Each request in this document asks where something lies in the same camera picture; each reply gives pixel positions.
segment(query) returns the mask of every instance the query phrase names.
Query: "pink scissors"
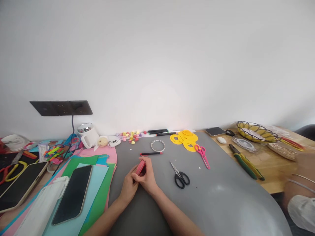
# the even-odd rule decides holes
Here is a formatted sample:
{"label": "pink scissors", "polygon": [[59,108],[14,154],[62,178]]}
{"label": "pink scissors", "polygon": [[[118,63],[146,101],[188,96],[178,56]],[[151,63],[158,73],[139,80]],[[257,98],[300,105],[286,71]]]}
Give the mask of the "pink scissors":
{"label": "pink scissors", "polygon": [[202,160],[203,160],[204,164],[206,165],[206,168],[210,169],[210,165],[209,165],[208,159],[206,157],[206,149],[204,147],[200,147],[198,144],[195,145],[195,149],[201,155]]}

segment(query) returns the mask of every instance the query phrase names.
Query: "white sleeve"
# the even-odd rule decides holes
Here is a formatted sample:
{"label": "white sleeve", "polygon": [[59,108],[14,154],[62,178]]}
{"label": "white sleeve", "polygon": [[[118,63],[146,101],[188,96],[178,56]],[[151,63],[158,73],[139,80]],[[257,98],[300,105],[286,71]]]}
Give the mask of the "white sleeve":
{"label": "white sleeve", "polygon": [[295,195],[289,201],[288,212],[298,227],[315,233],[315,198]]}

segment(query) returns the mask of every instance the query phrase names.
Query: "gray table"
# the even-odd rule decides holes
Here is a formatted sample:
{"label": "gray table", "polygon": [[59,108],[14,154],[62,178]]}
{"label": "gray table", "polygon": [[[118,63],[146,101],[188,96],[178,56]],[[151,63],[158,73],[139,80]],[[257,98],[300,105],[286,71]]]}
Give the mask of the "gray table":
{"label": "gray table", "polygon": [[[118,163],[109,205],[119,196],[125,175],[139,163],[139,154],[150,152],[151,142],[160,139],[166,145],[164,154],[150,156],[156,182],[206,235],[292,235],[280,207],[269,193],[207,134],[197,135],[197,143],[207,149],[210,170],[199,153],[173,144],[169,136],[141,138],[135,145],[123,142],[117,146]],[[189,186],[184,189],[176,186],[170,161],[189,176]],[[110,232],[110,235],[171,234],[162,212],[141,186]]]}

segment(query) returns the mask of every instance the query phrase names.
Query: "phone screen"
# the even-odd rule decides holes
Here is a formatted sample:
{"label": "phone screen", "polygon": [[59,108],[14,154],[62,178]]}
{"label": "phone screen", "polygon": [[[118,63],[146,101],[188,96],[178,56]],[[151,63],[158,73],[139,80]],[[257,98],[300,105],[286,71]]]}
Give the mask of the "phone screen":
{"label": "phone screen", "polygon": [[23,173],[0,197],[0,211],[15,207],[20,202],[33,182],[37,180],[41,171],[46,168],[46,164],[47,162],[40,162],[26,167]]}
{"label": "phone screen", "polygon": [[53,225],[75,218],[81,213],[86,190],[90,181],[92,166],[75,169],[53,218]]}
{"label": "phone screen", "polygon": [[206,129],[205,131],[211,136],[216,136],[216,135],[220,135],[220,134],[225,134],[226,133],[220,127],[214,127],[214,128]]}

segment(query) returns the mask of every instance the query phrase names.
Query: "person's left hand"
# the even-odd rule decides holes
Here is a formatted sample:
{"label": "person's left hand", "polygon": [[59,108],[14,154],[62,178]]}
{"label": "person's left hand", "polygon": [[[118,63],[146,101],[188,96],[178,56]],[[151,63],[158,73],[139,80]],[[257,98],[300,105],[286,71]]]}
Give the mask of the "person's left hand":
{"label": "person's left hand", "polygon": [[124,184],[122,185],[121,193],[118,197],[118,200],[120,200],[123,204],[126,204],[126,206],[134,198],[134,195],[136,194],[136,191],[138,189],[139,183],[134,183],[134,179],[131,177],[131,174],[136,172],[137,167],[138,165],[134,166],[126,175]]}

